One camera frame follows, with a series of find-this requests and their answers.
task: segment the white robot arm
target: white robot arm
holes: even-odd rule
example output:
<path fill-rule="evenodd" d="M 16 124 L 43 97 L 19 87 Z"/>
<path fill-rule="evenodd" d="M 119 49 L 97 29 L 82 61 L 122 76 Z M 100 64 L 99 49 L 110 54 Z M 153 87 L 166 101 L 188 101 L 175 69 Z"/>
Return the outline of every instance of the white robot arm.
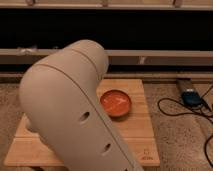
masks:
<path fill-rule="evenodd" d="M 108 57 L 81 40 L 34 64 L 20 84 L 33 127 L 70 171 L 142 171 L 105 114 L 96 89 Z"/>

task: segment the power adapter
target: power adapter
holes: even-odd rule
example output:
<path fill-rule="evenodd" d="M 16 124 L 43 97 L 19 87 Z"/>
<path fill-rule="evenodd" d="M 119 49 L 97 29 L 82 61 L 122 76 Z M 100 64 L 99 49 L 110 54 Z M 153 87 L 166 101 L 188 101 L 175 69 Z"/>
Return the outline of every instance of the power adapter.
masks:
<path fill-rule="evenodd" d="M 178 87 L 185 106 L 198 107 L 203 104 L 203 99 L 194 88 L 190 79 L 178 79 Z"/>

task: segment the black cable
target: black cable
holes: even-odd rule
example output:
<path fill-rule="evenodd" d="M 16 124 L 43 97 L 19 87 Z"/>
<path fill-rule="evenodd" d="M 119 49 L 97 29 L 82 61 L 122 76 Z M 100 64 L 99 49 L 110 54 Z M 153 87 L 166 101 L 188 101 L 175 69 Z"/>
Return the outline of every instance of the black cable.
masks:
<path fill-rule="evenodd" d="M 209 89 L 201 96 L 202 98 L 205 97 L 211 90 L 213 89 L 213 85 L 211 85 L 209 87 Z M 182 113 L 168 113 L 168 112 L 165 112 L 162 108 L 161 108 L 161 103 L 163 101 L 171 101 L 171 102 L 174 102 L 178 105 L 180 105 L 181 107 L 187 109 L 188 111 L 190 112 L 182 112 Z M 183 115 L 196 115 L 196 116 L 200 116 L 200 117 L 203 117 L 205 119 L 207 119 L 213 126 L 213 120 L 211 120 L 211 118 L 213 118 L 213 114 L 209 115 L 207 113 L 205 113 L 203 111 L 203 108 L 205 107 L 204 105 L 201 105 L 199 106 L 198 108 L 191 108 L 191 107 L 187 107 L 185 106 L 184 104 L 182 104 L 181 102 L 175 100 L 175 99 L 172 99 L 172 98 L 161 98 L 160 100 L 158 100 L 158 103 L 157 103 L 157 106 L 158 106 L 158 109 L 161 111 L 161 113 L 163 113 L 164 115 L 166 116 L 183 116 Z M 212 161 L 210 160 L 209 156 L 208 156 L 208 152 L 207 152 L 207 146 L 208 146 L 208 143 L 211 141 L 211 139 L 213 139 L 213 134 L 211 134 L 211 136 L 209 136 L 207 138 L 207 140 L 205 141 L 204 143 L 204 154 L 205 154 L 205 157 L 207 159 L 207 161 L 209 162 L 210 166 L 213 168 L 213 163 Z"/>
<path fill-rule="evenodd" d="M 202 98 L 205 97 L 211 90 L 213 89 L 213 85 L 209 87 L 209 89 L 201 96 Z"/>

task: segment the hole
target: hole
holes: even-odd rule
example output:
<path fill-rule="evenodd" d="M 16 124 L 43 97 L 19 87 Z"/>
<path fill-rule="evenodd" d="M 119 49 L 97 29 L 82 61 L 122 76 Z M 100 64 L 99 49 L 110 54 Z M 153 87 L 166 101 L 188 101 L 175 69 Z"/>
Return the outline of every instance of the hole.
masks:
<path fill-rule="evenodd" d="M 103 156 L 107 154 L 107 152 L 110 150 L 111 144 L 107 144 L 104 149 L 103 152 L 101 153 Z"/>
<path fill-rule="evenodd" d="M 88 119 L 89 115 L 90 115 L 89 112 L 85 112 L 85 113 L 80 117 L 79 122 L 80 122 L 80 123 L 84 123 L 84 122 Z"/>

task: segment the speckled countertop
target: speckled countertop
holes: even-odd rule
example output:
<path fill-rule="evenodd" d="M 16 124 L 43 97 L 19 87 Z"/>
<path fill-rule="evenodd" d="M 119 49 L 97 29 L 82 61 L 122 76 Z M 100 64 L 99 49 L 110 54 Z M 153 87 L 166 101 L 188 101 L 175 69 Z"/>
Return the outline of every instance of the speckled countertop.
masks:
<path fill-rule="evenodd" d="M 201 94 L 210 84 L 196 84 Z M 11 168 L 3 166 L 3 160 L 12 142 L 22 109 L 18 102 L 17 83 L 0 84 L 0 171 L 31 171 L 30 168 Z M 173 83 L 145 83 L 145 94 L 152 118 L 159 156 L 160 167 L 145 168 L 146 171 L 210 171 L 213 170 L 206 161 L 203 144 L 213 128 L 202 118 L 195 116 L 168 117 L 157 108 L 157 101 L 162 97 L 178 99 L 179 92 Z M 213 100 L 213 91 L 207 101 Z M 163 105 L 171 112 L 182 109 L 171 103 Z M 213 160 L 213 142 L 209 146 Z M 45 168 L 46 171 L 64 171 L 65 168 Z"/>

